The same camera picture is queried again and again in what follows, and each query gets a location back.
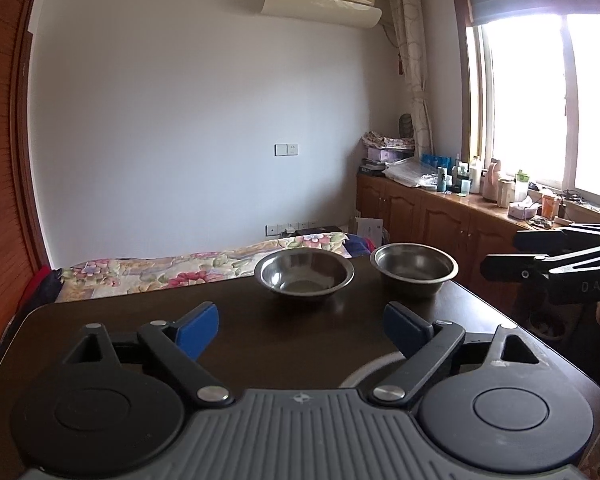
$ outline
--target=black circular disc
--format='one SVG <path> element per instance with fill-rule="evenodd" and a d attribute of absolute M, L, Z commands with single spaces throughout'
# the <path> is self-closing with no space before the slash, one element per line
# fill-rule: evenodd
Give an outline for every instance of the black circular disc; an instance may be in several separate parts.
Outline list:
<path fill-rule="evenodd" d="M 61 367 L 26 391 L 11 412 L 23 459 L 67 477 L 104 478 L 147 462 L 177 436 L 180 397 L 121 367 Z"/>
<path fill-rule="evenodd" d="M 516 374 L 480 368 L 450 377 L 424 395 L 418 420 L 449 455 L 509 474 L 573 463 L 593 430 L 587 401 L 550 370 Z"/>

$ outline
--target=dark wooden table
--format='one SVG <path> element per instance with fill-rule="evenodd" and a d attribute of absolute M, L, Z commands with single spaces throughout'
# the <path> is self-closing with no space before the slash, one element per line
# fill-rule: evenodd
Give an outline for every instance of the dark wooden table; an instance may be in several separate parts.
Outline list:
<path fill-rule="evenodd" d="M 384 291 L 368 257 L 353 260 L 353 282 L 321 304 L 291 306 L 253 277 L 115 298 L 47 305 L 22 325 L 0 364 L 0 480 L 24 470 L 9 432 L 15 399 L 67 349 L 85 323 L 129 332 L 154 319 L 178 319 L 202 301 L 220 312 L 220 331 L 200 363 L 239 396 L 249 387 L 335 388 L 366 362 L 395 347 L 382 332 L 382 310 L 398 298 Z M 461 286 L 445 283 L 433 300 L 405 302 L 428 320 L 448 319 L 467 332 L 492 334 L 509 321 Z M 547 349 L 594 411 L 600 433 L 600 389 Z"/>

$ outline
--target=floral bedsheet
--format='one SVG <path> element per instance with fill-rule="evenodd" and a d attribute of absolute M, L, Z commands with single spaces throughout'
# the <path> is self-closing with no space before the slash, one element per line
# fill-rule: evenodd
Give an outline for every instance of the floral bedsheet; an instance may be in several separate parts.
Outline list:
<path fill-rule="evenodd" d="M 296 247 L 324 249 L 350 258 L 345 247 L 347 239 L 345 233 L 323 233 L 267 240 L 217 253 L 183 254 L 152 260 L 91 260 L 63 269 L 63 286 L 56 303 L 251 276 L 256 264 L 267 254 Z"/>

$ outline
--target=wooden door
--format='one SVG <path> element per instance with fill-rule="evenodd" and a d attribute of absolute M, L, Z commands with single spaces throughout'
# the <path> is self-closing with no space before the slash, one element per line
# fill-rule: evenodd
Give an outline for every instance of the wooden door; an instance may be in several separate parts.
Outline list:
<path fill-rule="evenodd" d="M 37 218 L 33 221 L 30 214 L 37 215 L 27 207 L 32 189 L 23 131 L 30 46 L 25 38 L 32 3 L 0 0 L 0 336 L 46 258 L 36 250 L 32 228 Z"/>
<path fill-rule="evenodd" d="M 433 194 L 422 199 L 417 242 L 445 251 L 458 262 L 456 281 L 465 273 L 464 248 L 469 227 L 467 208 Z"/>
<path fill-rule="evenodd" d="M 382 199 L 385 180 L 376 176 L 358 175 L 356 208 L 363 218 L 383 218 Z"/>
<path fill-rule="evenodd" d="M 422 192 L 397 182 L 387 182 L 384 188 L 385 227 L 389 241 L 414 242 L 420 214 Z"/>
<path fill-rule="evenodd" d="M 472 212 L 467 238 L 467 255 L 472 262 L 468 269 L 467 288 L 503 314 L 512 316 L 518 294 L 516 283 L 488 282 L 480 273 L 480 264 L 487 254 L 514 254 L 513 237 L 520 228 L 505 220 Z"/>

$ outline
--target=metal bowl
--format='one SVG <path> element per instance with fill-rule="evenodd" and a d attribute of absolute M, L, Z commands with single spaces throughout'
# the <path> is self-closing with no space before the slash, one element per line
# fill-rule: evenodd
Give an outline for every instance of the metal bowl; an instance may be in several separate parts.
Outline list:
<path fill-rule="evenodd" d="M 421 244 L 388 244 L 371 254 L 371 264 L 394 289 L 413 298 L 434 296 L 458 273 L 448 254 Z"/>
<path fill-rule="evenodd" d="M 269 290 L 293 298 L 323 298 L 353 279 L 353 265 L 339 254 L 297 248 L 271 253 L 254 270 L 256 280 Z"/>

